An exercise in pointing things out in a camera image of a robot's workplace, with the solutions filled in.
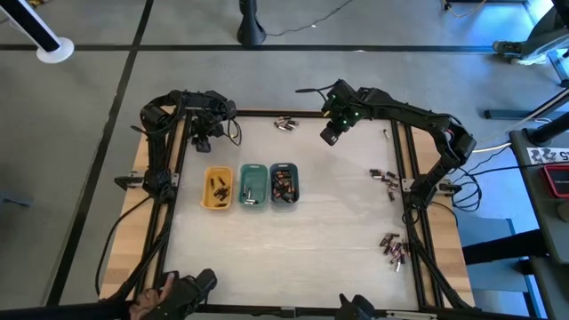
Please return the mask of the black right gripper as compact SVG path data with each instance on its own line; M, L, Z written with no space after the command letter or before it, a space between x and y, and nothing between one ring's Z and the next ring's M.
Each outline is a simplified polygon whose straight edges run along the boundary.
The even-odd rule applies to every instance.
M320 137L329 146L334 146L339 137L361 119L356 91L344 80L337 80L329 87L321 112L329 121Z

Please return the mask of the yellow plastic bin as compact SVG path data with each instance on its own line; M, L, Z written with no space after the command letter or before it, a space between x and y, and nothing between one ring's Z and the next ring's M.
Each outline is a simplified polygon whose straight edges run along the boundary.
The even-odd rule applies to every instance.
M218 177L221 177L225 181L225 186L220 184ZM210 185L210 178L214 179L214 188ZM223 202L221 199L225 195L221 193L219 193L217 197L213 195L219 188L229 188L227 193L228 199ZM233 170L228 166L209 166L204 172L204 188L201 205L209 210L227 210L232 202L233 190ZM216 207L216 204L226 204L226 206Z

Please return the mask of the green plastic bin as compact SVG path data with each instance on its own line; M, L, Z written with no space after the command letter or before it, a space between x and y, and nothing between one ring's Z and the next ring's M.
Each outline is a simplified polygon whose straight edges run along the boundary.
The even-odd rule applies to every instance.
M246 185L247 190L252 190L251 198L257 200L258 204L245 204L247 200L243 195L243 185ZM261 207L267 201L268 193L268 167L263 164L243 164L240 170L240 184L239 184L239 198L240 204L249 205L251 207Z

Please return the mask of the blue-grey plastic bin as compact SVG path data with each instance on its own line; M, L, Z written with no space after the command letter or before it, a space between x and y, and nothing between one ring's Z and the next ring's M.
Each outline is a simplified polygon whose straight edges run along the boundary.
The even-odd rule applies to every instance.
M274 172L276 172L276 171L289 171L291 173L290 176L295 176L298 179L298 181L295 184L291 184L291 186L290 186L290 187L295 187L295 189L296 189L295 193L289 193L288 192L289 188L282 187L282 185L284 183L279 183L276 180L276 177L273 175ZM293 163L272 164L269 168L269 182L270 182L270 184L269 184L270 199L274 204L295 204L299 200L299 198L300 198L300 179L299 179L298 167L295 164L293 164ZM281 187L279 189L275 189L276 183L281 184ZM281 196L276 197L275 193L277 191L281 191L281 192L283 192L283 194L284 193L291 194L292 198L295 198L296 201L294 203L288 203L287 199L283 199Z

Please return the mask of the black stand pole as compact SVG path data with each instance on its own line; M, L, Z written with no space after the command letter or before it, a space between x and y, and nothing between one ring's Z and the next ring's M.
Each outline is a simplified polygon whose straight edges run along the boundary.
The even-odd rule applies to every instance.
M236 33L237 41L251 48L264 43L267 33L257 17L257 0L239 0L242 20Z

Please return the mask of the black desk foot bar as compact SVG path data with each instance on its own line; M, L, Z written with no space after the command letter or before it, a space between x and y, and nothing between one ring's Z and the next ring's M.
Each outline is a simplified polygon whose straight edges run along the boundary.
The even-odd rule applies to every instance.
M488 109L483 112L484 119L492 120L523 120L525 118L545 118L569 103L569 88L564 88L558 94L541 104L534 110Z
M465 263L474 265L521 257L544 257L549 250L539 229L462 248Z

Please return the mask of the person's hand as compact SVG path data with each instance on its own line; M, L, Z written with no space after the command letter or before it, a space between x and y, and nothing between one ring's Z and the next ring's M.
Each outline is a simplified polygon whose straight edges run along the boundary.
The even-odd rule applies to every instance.
M161 292L156 289L147 289L145 292L139 294L134 303L129 307L130 320L141 320L151 310L163 302L169 295L174 280L175 274L169 273Z

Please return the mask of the white marker sheet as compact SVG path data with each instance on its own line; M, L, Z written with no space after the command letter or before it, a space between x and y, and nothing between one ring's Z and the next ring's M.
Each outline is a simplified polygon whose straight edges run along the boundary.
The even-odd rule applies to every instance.
M527 148L531 164L569 162L569 148Z

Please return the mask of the red and black case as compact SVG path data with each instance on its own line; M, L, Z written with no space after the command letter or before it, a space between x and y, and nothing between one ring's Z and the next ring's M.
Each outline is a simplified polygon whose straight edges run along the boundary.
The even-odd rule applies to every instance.
M542 170L550 194L555 198L569 198L569 164L547 164Z

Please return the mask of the dark grey side desk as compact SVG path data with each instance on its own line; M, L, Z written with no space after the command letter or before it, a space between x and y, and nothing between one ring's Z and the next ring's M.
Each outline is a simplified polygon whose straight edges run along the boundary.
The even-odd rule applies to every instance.
M569 148L569 133L554 138L548 146L536 146L523 131L509 134L511 148L520 166L520 172L533 206L549 255L531 259L537 268L535 277L549 320L569 320L569 221L562 220L557 208L561 198L549 192L542 167L531 164L527 148Z

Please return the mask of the white round-base post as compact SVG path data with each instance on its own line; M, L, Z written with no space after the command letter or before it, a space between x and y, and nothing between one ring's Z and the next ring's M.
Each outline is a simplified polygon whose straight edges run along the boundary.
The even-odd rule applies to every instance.
M74 43L57 36L26 0L0 0L0 10L36 45L36 56L43 63L60 63L73 54Z

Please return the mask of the silver frame bracket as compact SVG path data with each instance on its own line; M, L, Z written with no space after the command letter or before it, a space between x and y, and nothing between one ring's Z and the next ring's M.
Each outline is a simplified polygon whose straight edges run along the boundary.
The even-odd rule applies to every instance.
M402 310L387 310L386 318L393 318L398 320L438 320L436 314Z

